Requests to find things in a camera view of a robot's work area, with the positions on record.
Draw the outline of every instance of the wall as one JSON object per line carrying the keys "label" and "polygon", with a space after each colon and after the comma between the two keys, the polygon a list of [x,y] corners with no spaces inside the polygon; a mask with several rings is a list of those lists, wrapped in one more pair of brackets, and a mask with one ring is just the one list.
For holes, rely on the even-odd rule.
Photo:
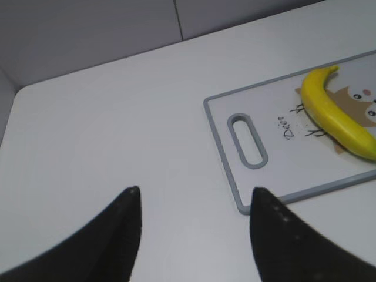
{"label": "wall", "polygon": [[0,65],[21,86],[319,0],[0,0]]}
{"label": "wall", "polygon": [[16,94],[16,86],[0,69],[0,145]]}

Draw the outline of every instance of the banana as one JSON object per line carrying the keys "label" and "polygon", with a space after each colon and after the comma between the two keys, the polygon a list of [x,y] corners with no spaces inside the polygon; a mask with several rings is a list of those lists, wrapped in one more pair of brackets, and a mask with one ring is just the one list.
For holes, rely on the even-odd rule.
{"label": "banana", "polygon": [[324,84],[338,66],[312,70],[303,80],[301,99],[313,121],[352,153],[376,160],[376,139],[327,95]]}

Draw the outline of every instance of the cutting board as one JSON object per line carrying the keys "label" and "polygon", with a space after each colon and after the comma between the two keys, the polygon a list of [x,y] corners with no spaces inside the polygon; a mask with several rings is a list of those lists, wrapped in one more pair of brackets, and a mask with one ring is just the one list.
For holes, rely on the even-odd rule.
{"label": "cutting board", "polygon": [[[327,93],[376,136],[376,53],[327,65],[340,70]],[[249,214],[254,187],[266,187],[285,203],[376,178],[376,164],[347,152],[307,116],[300,87],[307,72],[209,97],[204,108],[239,211]],[[243,122],[258,160],[234,127]]]}

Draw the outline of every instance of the cutting board handle hole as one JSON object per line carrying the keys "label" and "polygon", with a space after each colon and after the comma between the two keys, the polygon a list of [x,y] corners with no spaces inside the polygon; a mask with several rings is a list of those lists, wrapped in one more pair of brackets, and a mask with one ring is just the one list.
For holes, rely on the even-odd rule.
{"label": "cutting board handle hole", "polygon": [[268,155],[251,118],[236,113],[229,118],[228,125],[242,163],[250,169],[266,165]]}

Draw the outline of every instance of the white table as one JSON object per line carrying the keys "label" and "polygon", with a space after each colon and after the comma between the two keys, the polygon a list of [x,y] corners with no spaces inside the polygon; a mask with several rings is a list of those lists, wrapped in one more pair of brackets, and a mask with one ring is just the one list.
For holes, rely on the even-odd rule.
{"label": "white table", "polygon": [[[0,148],[0,271],[137,184],[133,282],[260,281],[202,102],[376,49],[375,18],[373,0],[327,0],[22,89]],[[290,207],[376,264],[374,184]]]}

